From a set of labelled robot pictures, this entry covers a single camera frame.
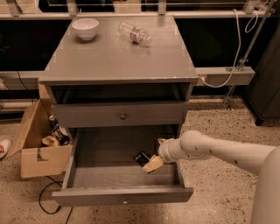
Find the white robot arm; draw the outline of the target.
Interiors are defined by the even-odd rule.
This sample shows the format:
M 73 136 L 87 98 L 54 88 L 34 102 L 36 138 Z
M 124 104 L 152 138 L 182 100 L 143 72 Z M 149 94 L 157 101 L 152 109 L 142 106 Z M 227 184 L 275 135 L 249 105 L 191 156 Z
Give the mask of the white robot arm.
M 143 170 L 153 172 L 180 159 L 216 157 L 258 177 L 251 224 L 280 224 L 280 147 L 212 138 L 188 130 L 177 139 L 158 140 L 158 154 Z

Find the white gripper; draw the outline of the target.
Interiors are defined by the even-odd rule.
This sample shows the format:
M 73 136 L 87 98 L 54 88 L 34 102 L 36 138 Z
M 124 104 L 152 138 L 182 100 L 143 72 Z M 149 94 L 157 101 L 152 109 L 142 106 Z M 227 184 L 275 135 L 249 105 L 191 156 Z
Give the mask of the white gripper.
M 154 172 L 164 164 L 164 161 L 166 163 L 173 163 L 184 157 L 184 151 L 179 139 L 159 138 L 157 141 L 159 143 L 159 156 L 153 155 L 149 162 L 143 166 L 143 170 L 146 173 Z

